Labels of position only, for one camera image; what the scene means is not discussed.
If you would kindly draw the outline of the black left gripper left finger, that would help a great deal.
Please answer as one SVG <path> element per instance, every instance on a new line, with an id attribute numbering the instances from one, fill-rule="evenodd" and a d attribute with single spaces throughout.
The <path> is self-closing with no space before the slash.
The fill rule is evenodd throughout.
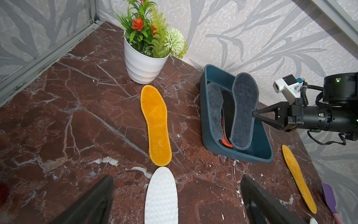
<path id="1" fill-rule="evenodd" d="M 52 224 L 107 224 L 113 202 L 114 180 L 107 175 L 68 209 L 51 221 Z"/>

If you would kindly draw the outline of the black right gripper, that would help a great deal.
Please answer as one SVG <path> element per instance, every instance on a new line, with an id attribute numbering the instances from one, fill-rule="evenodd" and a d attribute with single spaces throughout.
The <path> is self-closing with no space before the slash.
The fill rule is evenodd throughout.
<path id="1" fill-rule="evenodd" d="M 275 119 L 261 116 L 261 114 L 271 112 L 275 113 Z M 358 110 L 351 107 L 289 105 L 288 102 L 282 101 L 255 110 L 252 115 L 255 119 L 286 132 L 295 129 L 338 133 L 358 131 Z"/>

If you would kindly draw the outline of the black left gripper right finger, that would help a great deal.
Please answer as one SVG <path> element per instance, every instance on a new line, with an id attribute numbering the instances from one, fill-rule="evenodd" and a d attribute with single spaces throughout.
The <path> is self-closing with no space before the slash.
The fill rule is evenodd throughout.
<path id="1" fill-rule="evenodd" d="M 304 221 L 245 174 L 240 191 L 250 224 L 303 224 Z"/>

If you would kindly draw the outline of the black insole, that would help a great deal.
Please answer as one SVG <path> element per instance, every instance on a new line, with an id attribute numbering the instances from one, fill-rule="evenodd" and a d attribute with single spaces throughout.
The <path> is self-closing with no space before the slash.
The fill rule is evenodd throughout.
<path id="1" fill-rule="evenodd" d="M 228 91 L 222 91 L 222 97 L 223 97 L 222 113 L 224 119 L 224 130 L 225 130 L 226 139 L 229 141 L 232 132 L 233 120 L 234 120 L 235 103 L 233 101 L 231 94 Z"/>

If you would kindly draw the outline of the red orange-edged insole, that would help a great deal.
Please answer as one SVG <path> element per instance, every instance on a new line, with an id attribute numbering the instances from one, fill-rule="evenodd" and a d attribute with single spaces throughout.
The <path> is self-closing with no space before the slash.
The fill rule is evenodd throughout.
<path id="1" fill-rule="evenodd" d="M 232 149 L 233 145 L 229 142 L 226 136 L 224 116 L 222 116 L 222 135 L 223 135 L 222 139 L 219 140 L 221 145 L 225 146 L 226 148 Z"/>

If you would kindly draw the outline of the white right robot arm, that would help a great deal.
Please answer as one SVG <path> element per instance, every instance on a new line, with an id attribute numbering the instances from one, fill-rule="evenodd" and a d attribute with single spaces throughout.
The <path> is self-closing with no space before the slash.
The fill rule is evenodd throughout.
<path id="1" fill-rule="evenodd" d="M 310 85 L 293 75 L 274 82 L 279 102 L 253 112 L 253 117 L 285 132 L 306 129 L 308 136 L 337 132 L 339 145 L 358 139 L 358 74 L 342 73 L 324 78 L 323 87 Z"/>

